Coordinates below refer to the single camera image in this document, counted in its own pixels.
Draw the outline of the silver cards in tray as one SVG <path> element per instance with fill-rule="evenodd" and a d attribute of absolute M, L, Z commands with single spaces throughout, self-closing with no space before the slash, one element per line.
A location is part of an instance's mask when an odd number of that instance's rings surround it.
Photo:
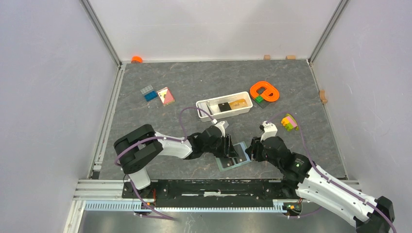
<path fill-rule="evenodd" d="M 211 116 L 213 115 L 213 111 L 210 108 L 210 105 L 207 101 L 201 102 L 199 103 L 199 108 L 205 110 L 206 112 L 208 112 L 208 114 L 210 114 Z"/>

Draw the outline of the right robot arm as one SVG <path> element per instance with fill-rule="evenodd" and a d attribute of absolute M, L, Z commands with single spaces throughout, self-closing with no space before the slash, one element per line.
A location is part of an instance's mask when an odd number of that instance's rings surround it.
<path fill-rule="evenodd" d="M 279 169 L 284 176 L 283 196 L 314 202 L 358 233 L 396 232 L 393 203 L 388 198 L 374 198 L 334 178 L 307 156 L 291 152 L 280 137 L 255 137 L 246 153 L 256 162 L 266 161 Z"/>

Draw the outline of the orange curved track piece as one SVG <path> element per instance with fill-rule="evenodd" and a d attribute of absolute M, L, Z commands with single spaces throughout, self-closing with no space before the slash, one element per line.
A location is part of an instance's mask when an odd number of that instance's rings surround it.
<path fill-rule="evenodd" d="M 280 98 L 280 92 L 267 81 L 259 81 L 252 85 L 249 89 L 249 94 L 252 94 L 254 97 L 261 94 L 269 102 L 275 102 Z"/>

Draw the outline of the orange tape roll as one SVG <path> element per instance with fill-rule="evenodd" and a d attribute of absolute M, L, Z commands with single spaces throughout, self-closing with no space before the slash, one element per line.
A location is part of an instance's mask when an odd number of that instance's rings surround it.
<path fill-rule="evenodd" d="M 131 58 L 131 63 L 132 63 L 132 64 L 142 63 L 142 62 L 143 62 L 143 59 L 142 59 L 141 57 L 139 57 L 139 56 L 133 56 L 133 57 Z"/>

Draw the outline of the aluminium frame rail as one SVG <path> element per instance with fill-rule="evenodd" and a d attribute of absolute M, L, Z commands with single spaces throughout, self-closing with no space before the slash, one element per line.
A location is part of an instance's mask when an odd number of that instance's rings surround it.
<path fill-rule="evenodd" d="M 154 207 L 136 195 L 129 181 L 122 180 L 83 180 L 79 181 L 74 194 L 75 200 L 83 200 L 86 210 L 96 211 L 132 211 L 150 213 L 156 210 L 163 214 L 171 212 L 198 213 L 292 213 L 303 212 L 305 203 L 313 203 L 306 199 L 273 200 L 270 207 Z"/>

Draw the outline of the gold cards in tray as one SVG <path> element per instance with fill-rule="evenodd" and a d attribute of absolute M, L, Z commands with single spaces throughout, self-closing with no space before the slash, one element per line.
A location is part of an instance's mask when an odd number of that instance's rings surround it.
<path fill-rule="evenodd" d="M 239 100 L 235 100 L 233 102 L 230 102 L 229 106 L 230 106 L 231 110 L 235 110 L 235 109 L 240 109 L 240 108 L 247 107 L 248 103 L 245 99 L 239 99 Z"/>

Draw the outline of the pink wooden block puzzle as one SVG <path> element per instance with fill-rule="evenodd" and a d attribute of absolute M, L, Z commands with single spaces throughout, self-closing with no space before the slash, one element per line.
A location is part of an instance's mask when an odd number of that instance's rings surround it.
<path fill-rule="evenodd" d="M 171 91 L 169 90 L 168 87 L 164 87 L 160 90 L 158 90 L 157 95 L 159 96 L 163 106 L 169 105 L 173 102 L 175 102 L 175 98 L 173 97 Z"/>

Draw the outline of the green card holder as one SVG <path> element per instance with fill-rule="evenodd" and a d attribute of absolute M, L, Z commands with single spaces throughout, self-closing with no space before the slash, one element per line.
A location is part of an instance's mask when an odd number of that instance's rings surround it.
<path fill-rule="evenodd" d="M 244 164 L 251 162 L 250 157 L 245 152 L 246 150 L 246 143 L 239 142 L 234 145 L 235 152 L 238 154 L 236 157 L 232 158 L 216 158 L 217 166 L 219 171 L 223 172 L 226 170 L 230 170 Z"/>

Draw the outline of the blue grey lego bricks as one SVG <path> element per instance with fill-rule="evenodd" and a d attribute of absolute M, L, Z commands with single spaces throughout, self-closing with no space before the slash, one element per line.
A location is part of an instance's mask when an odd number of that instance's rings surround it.
<path fill-rule="evenodd" d="M 151 101 L 158 97 L 152 85 L 148 85 L 140 90 L 146 101 Z"/>

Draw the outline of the green lego brick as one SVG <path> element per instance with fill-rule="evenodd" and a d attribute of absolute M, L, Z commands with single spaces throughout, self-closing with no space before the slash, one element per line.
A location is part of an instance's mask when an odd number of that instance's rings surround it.
<path fill-rule="evenodd" d="M 254 98 L 254 100 L 256 103 L 261 103 L 262 101 L 264 101 L 264 98 L 261 95 L 258 95 Z"/>

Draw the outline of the curved wooden piece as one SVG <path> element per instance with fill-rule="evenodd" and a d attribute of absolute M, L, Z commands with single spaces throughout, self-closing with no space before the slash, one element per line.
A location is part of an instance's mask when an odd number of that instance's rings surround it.
<path fill-rule="evenodd" d="M 319 98 L 322 104 L 326 104 L 328 102 L 327 98 L 326 98 L 326 92 L 325 90 L 320 90 L 319 91 Z"/>

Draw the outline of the black card in tray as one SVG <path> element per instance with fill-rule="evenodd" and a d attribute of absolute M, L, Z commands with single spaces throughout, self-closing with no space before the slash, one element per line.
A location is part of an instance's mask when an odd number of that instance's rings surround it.
<path fill-rule="evenodd" d="M 231 106 L 228 102 L 219 103 L 218 108 L 220 112 L 231 111 Z"/>

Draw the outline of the black VIP card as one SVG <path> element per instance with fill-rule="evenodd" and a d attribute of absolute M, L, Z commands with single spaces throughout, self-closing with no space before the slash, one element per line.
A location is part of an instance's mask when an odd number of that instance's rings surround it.
<path fill-rule="evenodd" d="M 220 171 L 228 170 L 234 166 L 234 161 L 231 158 L 217 158 Z"/>
<path fill-rule="evenodd" d="M 241 163 L 249 161 L 248 155 L 245 153 L 245 148 L 243 145 L 238 144 L 238 145 L 235 145 L 234 147 L 237 153 L 239 154 L 238 157 L 233 158 L 235 164 L 241 164 Z"/>

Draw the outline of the white rectangular tray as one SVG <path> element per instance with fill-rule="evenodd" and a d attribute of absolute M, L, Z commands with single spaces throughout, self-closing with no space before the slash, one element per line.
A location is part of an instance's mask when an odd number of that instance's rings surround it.
<path fill-rule="evenodd" d="M 214 119 L 222 119 L 248 113 L 253 103 L 248 92 L 239 92 L 197 101 L 196 107 L 206 111 Z"/>

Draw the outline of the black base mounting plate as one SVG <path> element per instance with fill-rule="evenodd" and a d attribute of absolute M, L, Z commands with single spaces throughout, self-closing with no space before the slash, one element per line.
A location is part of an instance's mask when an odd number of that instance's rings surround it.
<path fill-rule="evenodd" d="M 154 207 L 270 207 L 298 200 L 280 180 L 155 180 L 139 191 Z"/>

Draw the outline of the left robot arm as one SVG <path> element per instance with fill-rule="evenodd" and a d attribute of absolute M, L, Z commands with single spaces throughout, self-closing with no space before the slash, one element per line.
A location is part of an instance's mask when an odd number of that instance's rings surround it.
<path fill-rule="evenodd" d="M 237 157 L 231 136 L 225 132 L 226 125 L 225 121 L 221 121 L 201 133 L 172 137 L 156 132 L 152 125 L 145 124 L 114 143 L 117 154 L 115 165 L 120 166 L 123 173 L 130 178 L 135 193 L 146 198 L 153 191 L 146 166 L 156 156 L 192 160 L 204 153 L 211 153 L 216 158 Z"/>

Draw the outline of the pink yellow green brick stack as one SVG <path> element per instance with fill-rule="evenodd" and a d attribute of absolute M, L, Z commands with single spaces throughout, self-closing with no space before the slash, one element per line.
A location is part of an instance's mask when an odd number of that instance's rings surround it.
<path fill-rule="evenodd" d="M 287 131 L 299 130 L 299 126 L 291 114 L 286 114 L 285 117 L 282 118 L 280 123 Z"/>

